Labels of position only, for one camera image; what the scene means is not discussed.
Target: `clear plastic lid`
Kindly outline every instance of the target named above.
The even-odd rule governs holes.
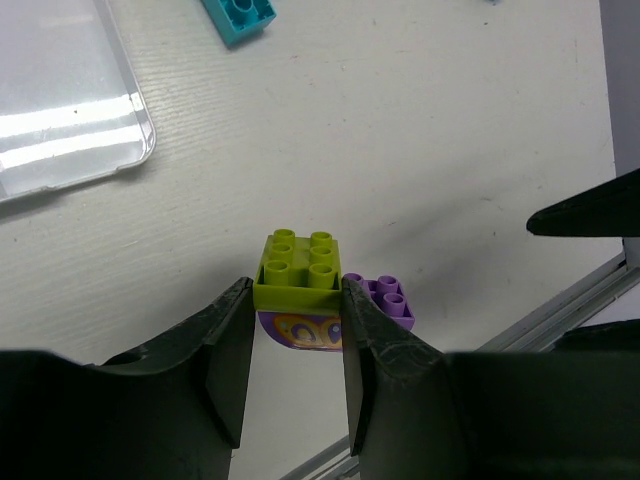
[[[155,132],[106,0],[8,0],[0,45],[0,202],[147,159]]]

